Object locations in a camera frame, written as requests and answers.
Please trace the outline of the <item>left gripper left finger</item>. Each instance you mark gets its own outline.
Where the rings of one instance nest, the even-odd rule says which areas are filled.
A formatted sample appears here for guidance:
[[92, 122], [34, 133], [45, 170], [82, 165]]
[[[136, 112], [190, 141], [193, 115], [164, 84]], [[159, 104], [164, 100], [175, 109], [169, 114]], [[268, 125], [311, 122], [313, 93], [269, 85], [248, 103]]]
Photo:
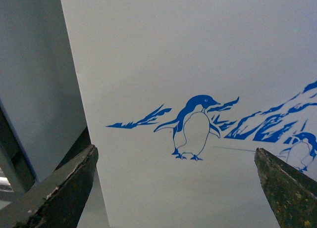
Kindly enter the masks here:
[[2, 228], [75, 228], [89, 198], [99, 155], [88, 146], [0, 211]]

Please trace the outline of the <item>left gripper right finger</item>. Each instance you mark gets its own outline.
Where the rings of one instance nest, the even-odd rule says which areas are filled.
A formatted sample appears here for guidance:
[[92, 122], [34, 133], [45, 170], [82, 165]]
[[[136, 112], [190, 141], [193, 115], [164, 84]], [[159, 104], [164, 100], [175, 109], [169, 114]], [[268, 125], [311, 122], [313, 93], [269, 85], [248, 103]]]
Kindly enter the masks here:
[[281, 228], [317, 226], [317, 182], [263, 148], [255, 152], [262, 190]]

